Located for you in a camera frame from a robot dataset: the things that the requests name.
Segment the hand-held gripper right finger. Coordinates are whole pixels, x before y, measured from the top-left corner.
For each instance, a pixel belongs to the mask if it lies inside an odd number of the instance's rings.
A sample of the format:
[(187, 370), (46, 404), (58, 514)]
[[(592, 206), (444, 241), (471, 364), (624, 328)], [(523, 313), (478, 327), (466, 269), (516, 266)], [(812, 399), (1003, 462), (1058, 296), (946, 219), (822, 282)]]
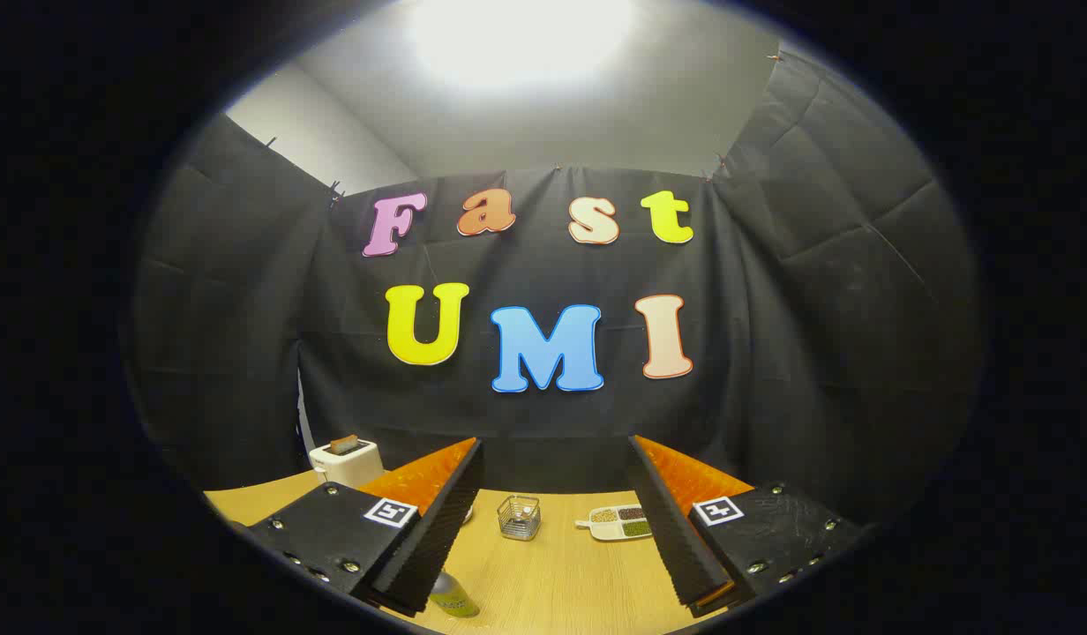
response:
[(652, 439), (629, 446), (633, 491), (694, 617), (777, 594), (866, 537), (865, 524), (783, 480), (749, 485)]

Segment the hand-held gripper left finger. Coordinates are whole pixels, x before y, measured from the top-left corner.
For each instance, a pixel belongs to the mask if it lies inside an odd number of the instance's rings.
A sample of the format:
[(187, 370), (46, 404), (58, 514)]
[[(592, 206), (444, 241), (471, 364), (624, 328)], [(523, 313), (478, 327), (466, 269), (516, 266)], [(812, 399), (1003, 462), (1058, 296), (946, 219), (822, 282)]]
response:
[(475, 502), (483, 456), (470, 437), (358, 488), (320, 483), (243, 537), (335, 594), (415, 617)]

